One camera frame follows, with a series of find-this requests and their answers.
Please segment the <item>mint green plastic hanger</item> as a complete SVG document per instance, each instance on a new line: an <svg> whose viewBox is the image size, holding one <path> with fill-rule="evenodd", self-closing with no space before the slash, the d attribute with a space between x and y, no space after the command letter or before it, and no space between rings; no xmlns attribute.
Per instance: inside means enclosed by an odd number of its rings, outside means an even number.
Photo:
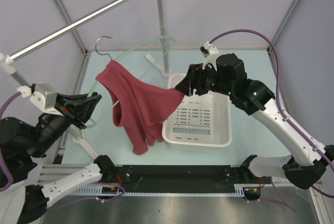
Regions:
<svg viewBox="0 0 334 224"><path fill-rule="evenodd" d="M152 39L149 39L147 41L144 41L138 45L135 45L134 47L124 51L122 54L120 54L118 57L116 57L116 59L112 58L110 54L101 54L98 50L97 50L97 46L98 46L98 43L99 41L102 39L102 38L108 38L110 39L111 37L107 37L107 36L101 36L97 39L96 41L96 44L95 44L95 51L97 54L99 55L107 55L109 57L109 59L111 61L117 61L119 62L120 60L122 60L123 58L125 58L127 55L129 55L130 53L132 53L133 51L139 49L140 47L142 46L145 46L151 42L154 42L154 41L160 41L161 45L162 45L162 50L163 50L163 56L166 56L170 50L170 47L169 46L166 46L165 43L163 43L163 40L171 40L173 41L174 43L176 43L176 39L171 37L171 36L159 36L159 37L155 37L155 38L152 38ZM161 67L159 68L158 67L158 62L157 61L154 61L153 60L153 57L149 58L148 59L149 62L154 66L156 67L157 69L159 69L161 72L162 72L162 75L164 77L170 77L171 74L172 74L172 71L168 68L167 71L164 70L164 67ZM118 101L116 101L97 121L93 120L93 119L89 119L92 124L88 125L87 128L90 129L90 128L93 128L95 127L96 125L98 125L106 116L108 113L110 113L112 111L112 109L118 104Z"/></svg>

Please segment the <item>red tank top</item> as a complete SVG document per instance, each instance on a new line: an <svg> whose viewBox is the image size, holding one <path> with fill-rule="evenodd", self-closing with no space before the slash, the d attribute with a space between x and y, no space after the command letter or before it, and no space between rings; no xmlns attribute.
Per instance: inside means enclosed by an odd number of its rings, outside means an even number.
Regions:
<svg viewBox="0 0 334 224"><path fill-rule="evenodd" d="M113 123L124 128L134 154L143 155L149 146L164 141L163 122L181 104L181 92L147 84L116 61L111 61L96 81L109 92L115 105Z"/></svg>

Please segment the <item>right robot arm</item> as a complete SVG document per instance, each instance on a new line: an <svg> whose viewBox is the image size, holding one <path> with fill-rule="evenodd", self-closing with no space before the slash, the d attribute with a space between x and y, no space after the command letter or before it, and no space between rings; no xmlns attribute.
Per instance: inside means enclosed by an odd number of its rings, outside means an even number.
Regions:
<svg viewBox="0 0 334 224"><path fill-rule="evenodd" d="M263 82L248 78L244 62L234 53L191 64L175 89L188 97L210 91L228 96L236 108L263 124L290 152L285 157L250 155L240 166L241 178L247 183L260 177L278 177L307 190L333 161L333 146L311 139L287 113L279 110L274 93Z"/></svg>

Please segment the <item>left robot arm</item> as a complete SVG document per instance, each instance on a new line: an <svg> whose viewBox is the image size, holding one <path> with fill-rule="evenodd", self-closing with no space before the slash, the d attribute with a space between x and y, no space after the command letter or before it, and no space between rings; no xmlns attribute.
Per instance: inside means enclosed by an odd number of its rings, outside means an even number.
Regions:
<svg viewBox="0 0 334 224"><path fill-rule="evenodd" d="M109 183L115 165L107 155L99 155L76 173L45 185L24 185L48 149L72 125L86 128L101 95L57 94L57 114L43 113L36 126L15 117L1 119L1 223L30 223L44 215L60 199L91 183Z"/></svg>

